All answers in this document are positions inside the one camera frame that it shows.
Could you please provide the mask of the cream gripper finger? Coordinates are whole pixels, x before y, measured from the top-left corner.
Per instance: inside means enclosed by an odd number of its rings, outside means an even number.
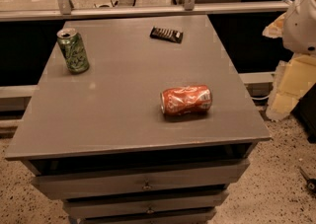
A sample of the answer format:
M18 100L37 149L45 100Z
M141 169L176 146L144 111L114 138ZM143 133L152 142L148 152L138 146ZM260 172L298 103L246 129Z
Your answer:
M282 37L284 18L285 14L278 16L273 22L264 28L262 35L269 38Z
M276 67L273 89L269 95L266 116L283 120L299 100L316 84L316 56L294 53Z

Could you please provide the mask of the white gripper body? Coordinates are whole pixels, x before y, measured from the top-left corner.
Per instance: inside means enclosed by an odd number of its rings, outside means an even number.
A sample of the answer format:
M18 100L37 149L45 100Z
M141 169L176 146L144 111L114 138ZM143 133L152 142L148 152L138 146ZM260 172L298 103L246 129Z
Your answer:
M294 0L283 22L283 46L295 53L316 54L316 0Z

